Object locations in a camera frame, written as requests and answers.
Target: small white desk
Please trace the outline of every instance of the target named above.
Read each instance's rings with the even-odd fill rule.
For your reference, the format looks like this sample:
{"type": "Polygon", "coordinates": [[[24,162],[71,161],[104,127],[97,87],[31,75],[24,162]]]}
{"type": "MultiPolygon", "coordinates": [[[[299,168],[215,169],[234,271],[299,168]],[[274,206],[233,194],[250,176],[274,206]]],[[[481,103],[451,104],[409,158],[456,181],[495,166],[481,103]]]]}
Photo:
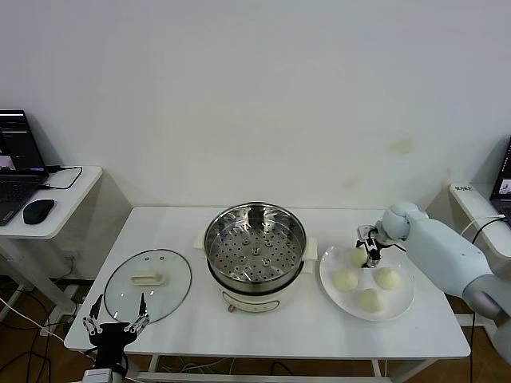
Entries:
{"type": "MultiPolygon", "coordinates": [[[[46,182],[52,186],[65,187],[74,179],[78,171],[79,169],[72,169],[54,173],[46,182]]],[[[7,272],[20,285],[36,286],[64,313],[73,313],[76,305],[41,272],[37,254],[30,250],[24,239],[51,239],[57,235],[99,180],[101,173],[102,170],[98,166],[84,166],[82,174],[71,188],[67,190],[39,190],[34,193],[28,203],[37,199],[55,200],[55,206],[41,223],[36,225],[24,223],[22,208],[7,225],[0,227],[0,254],[2,255],[0,262],[7,269],[12,267],[7,272]]],[[[44,250],[52,256],[52,265],[63,273],[69,271],[62,262],[57,249],[52,247],[51,243],[41,241],[39,244],[46,245],[44,250]]]]}
{"type": "MultiPolygon", "coordinates": [[[[229,313],[227,303],[220,297],[216,282],[209,274],[203,251],[193,248],[198,232],[221,210],[136,207],[105,260],[78,313],[79,318],[89,314],[117,267],[140,251],[152,248],[177,251],[192,269],[192,286],[182,305],[168,317],[146,327],[141,336],[126,347],[126,353],[153,355],[149,372],[139,373],[135,378],[198,381],[202,377],[204,381],[204,376],[200,375],[189,374],[187,378],[183,374],[154,373],[159,355],[413,360],[395,374],[392,381],[397,382],[439,358],[469,355],[469,346],[445,295],[397,249],[392,254],[401,257],[409,267],[416,294],[408,312],[394,321],[366,322],[343,312],[323,294],[316,273],[301,274],[297,278],[299,286],[295,296],[278,310],[265,314],[238,310],[229,313]]],[[[354,246],[357,226],[372,224],[382,217],[379,210],[292,211],[303,223],[307,235],[317,238],[319,255],[332,244],[354,246]]],[[[99,321],[112,321],[104,305],[99,321]]],[[[72,325],[65,346],[79,350],[92,347],[80,321],[72,325]]],[[[208,379],[241,381],[215,375],[209,375],[208,379]]],[[[270,381],[257,379],[259,377],[253,381],[270,381]]]]}

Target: computer mouse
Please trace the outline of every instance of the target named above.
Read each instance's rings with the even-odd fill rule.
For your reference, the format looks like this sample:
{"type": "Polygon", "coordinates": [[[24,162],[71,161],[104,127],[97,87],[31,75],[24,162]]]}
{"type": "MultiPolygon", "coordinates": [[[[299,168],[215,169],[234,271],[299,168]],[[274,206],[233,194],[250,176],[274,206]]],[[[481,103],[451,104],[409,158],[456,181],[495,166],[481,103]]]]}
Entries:
{"type": "Polygon", "coordinates": [[[39,199],[31,202],[23,209],[23,220],[28,225],[41,223],[48,216],[53,206],[55,206],[53,199],[39,199]]]}

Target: laptop screen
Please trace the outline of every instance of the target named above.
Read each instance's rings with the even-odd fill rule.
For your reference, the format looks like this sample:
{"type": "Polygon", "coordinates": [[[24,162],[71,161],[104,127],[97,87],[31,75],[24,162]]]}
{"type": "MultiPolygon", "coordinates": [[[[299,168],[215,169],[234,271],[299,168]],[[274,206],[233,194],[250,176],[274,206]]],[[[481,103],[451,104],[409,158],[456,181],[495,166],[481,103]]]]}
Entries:
{"type": "Polygon", "coordinates": [[[511,141],[505,151],[501,170],[498,173],[497,182],[493,187],[492,199],[511,199],[511,141]]]}
{"type": "Polygon", "coordinates": [[[22,110],[0,110],[0,175],[46,175],[22,110]]]}

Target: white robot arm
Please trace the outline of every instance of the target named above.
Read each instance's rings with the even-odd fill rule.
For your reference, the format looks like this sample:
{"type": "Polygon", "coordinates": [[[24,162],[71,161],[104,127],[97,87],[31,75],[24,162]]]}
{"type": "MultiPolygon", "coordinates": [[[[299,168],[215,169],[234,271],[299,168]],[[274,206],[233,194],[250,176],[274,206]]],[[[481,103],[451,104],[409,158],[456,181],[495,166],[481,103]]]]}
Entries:
{"type": "Polygon", "coordinates": [[[511,283],[493,274],[477,247],[412,203],[389,207],[375,226],[360,227],[358,236],[368,250],[366,267],[378,264],[381,248],[402,242],[408,258],[440,290],[503,322],[492,342],[511,364],[511,283]]]}

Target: laptop keyboard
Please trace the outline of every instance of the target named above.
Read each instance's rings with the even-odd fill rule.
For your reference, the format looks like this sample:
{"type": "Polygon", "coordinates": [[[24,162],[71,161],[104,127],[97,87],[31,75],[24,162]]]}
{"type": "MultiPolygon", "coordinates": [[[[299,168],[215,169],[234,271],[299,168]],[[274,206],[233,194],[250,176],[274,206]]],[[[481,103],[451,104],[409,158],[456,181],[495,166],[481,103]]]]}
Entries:
{"type": "Polygon", "coordinates": [[[37,184],[30,182],[0,181],[0,203],[22,202],[36,187],[37,184]]]}

